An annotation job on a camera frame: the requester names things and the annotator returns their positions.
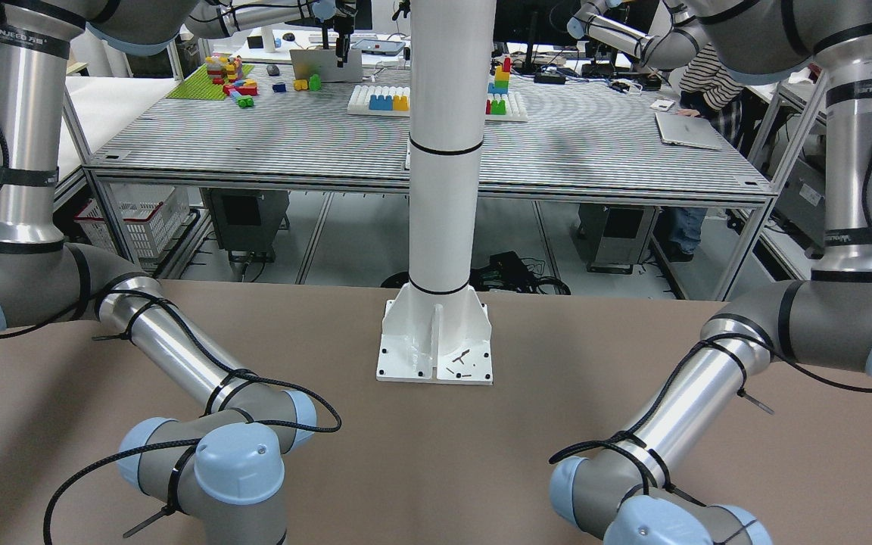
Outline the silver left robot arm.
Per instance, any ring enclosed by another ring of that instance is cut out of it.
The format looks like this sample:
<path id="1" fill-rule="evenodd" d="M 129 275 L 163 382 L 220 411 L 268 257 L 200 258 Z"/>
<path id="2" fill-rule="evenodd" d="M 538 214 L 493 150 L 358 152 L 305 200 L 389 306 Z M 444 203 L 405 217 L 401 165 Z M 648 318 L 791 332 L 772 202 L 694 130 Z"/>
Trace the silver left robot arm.
<path id="1" fill-rule="evenodd" d="M 550 501 L 606 544 L 769 544 L 754 515 L 698 503 L 671 471 L 774 361 L 872 376 L 872 1 L 680 1 L 731 75 L 778 79 L 815 62 L 826 91 L 824 257 L 713 315 L 654 399 L 605 441 L 551 456 Z"/>

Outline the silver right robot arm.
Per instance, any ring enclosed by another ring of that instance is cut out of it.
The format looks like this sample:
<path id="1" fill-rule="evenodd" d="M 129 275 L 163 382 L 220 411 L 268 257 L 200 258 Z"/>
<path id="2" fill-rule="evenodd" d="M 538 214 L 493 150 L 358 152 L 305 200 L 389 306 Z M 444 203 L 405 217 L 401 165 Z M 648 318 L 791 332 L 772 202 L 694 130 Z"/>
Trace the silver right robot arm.
<path id="1" fill-rule="evenodd" d="M 217 1 L 0 1 L 0 339 L 94 319 L 203 407 L 187 422 L 137 424 L 119 453 L 70 476 L 46 507 L 46 544 L 62 494 L 111 463 L 162 504 L 135 531 L 182 513 L 201 521 L 209 544 L 284 544 L 283 456 L 341 428 L 318 425 L 318 394 L 239 366 L 132 261 L 69 244 L 53 223 L 73 39 L 90 30 L 122 51 L 155 53 L 181 27 L 208 36 L 235 14 Z"/>

